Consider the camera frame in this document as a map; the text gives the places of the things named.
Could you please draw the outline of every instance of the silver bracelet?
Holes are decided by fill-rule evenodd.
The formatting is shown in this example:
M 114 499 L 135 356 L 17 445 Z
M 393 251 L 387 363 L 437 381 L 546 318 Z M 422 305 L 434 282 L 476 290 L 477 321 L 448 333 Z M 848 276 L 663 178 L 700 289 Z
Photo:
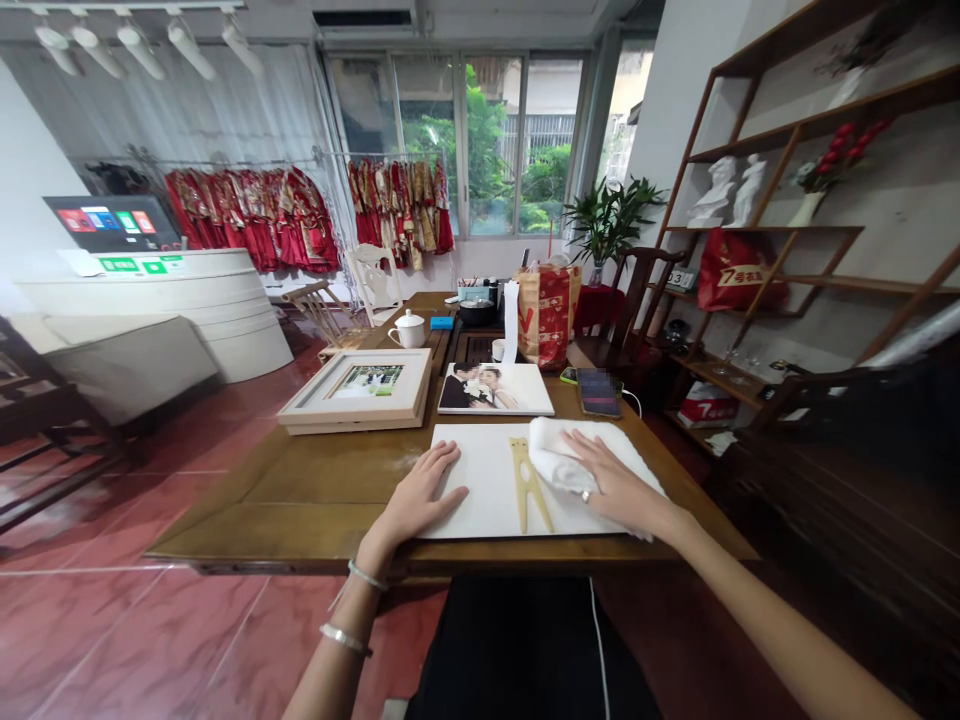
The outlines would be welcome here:
M 330 623 L 325 623 L 320 626 L 320 632 L 324 634 L 325 637 L 330 638 L 334 642 L 338 642 L 341 645 L 344 645 L 356 653 L 360 653 L 363 657 L 368 658 L 373 655 L 373 650 L 361 643 L 356 638 L 350 637 L 340 628 L 335 628 Z
M 356 564 L 353 562 L 353 560 L 350 560 L 350 562 L 347 563 L 347 568 L 350 570 L 350 573 L 352 575 L 356 575 L 357 577 L 362 578 L 363 580 L 368 582 L 370 585 L 373 585 L 380 592 L 386 592 L 387 590 L 390 589 L 390 586 L 387 585 L 385 582 L 380 582 L 376 578 L 370 577 L 363 570 L 358 568 Z

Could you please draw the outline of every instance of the white sculpture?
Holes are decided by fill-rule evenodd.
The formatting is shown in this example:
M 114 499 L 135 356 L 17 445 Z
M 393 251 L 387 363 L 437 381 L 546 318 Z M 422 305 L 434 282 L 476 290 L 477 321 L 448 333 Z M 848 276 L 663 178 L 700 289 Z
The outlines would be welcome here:
M 717 227 L 723 223 L 723 219 L 717 217 L 717 213 L 730 203 L 727 196 L 736 184 L 733 182 L 736 172 L 737 161 L 729 155 L 720 158 L 710 166 L 713 186 L 687 212 L 690 216 L 689 227 Z
M 754 153 L 747 158 L 747 163 L 747 169 L 743 171 L 743 185 L 737 190 L 737 198 L 733 201 L 733 221 L 724 227 L 743 227 L 750 222 L 753 198 L 760 190 L 767 161 L 761 162 L 760 156 Z

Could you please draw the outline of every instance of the hand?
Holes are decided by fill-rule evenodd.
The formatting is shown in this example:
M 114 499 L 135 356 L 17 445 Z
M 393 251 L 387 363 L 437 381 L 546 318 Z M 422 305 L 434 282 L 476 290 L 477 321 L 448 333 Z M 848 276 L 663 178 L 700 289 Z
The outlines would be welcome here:
M 564 431 L 563 438 L 579 455 L 572 459 L 597 479 L 600 492 L 590 495 L 589 505 L 600 515 L 671 545 L 688 523 L 696 523 L 690 513 L 631 472 L 600 438 L 590 440 L 579 430 Z
M 433 496 L 444 470 L 459 459 L 457 444 L 443 440 L 421 455 L 393 491 L 393 497 L 368 536 L 376 538 L 385 551 L 392 553 L 400 543 L 453 512 L 470 492 L 466 487 L 458 487 L 439 500 Z

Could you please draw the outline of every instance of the white towel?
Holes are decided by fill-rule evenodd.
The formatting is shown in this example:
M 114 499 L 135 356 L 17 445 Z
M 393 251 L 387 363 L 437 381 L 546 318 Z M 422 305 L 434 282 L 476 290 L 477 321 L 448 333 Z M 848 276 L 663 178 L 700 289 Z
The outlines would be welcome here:
M 579 430 L 588 438 L 599 437 L 610 451 L 619 458 L 634 474 L 661 495 L 665 495 L 660 481 L 640 457 L 640 453 L 630 442 L 630 438 L 616 425 L 608 422 L 588 422 L 586 420 L 551 420 L 534 418 L 530 421 L 530 442 L 528 452 L 530 462 L 537 473 L 546 482 L 560 490 L 574 493 L 599 492 L 596 478 L 583 465 L 563 457 L 577 456 L 577 453 L 563 439 L 564 431 Z M 647 534 L 638 535 L 645 540 L 653 540 Z

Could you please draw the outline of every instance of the white mug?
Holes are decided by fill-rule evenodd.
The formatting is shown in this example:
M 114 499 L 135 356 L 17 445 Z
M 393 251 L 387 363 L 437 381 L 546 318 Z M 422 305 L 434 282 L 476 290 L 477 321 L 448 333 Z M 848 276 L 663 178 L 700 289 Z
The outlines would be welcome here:
M 390 328 L 387 335 L 397 345 L 401 345 L 408 350 L 423 347 L 427 336 L 423 330 L 424 321 L 419 315 L 414 315 L 407 310 L 406 315 L 402 315 L 396 322 L 396 327 Z

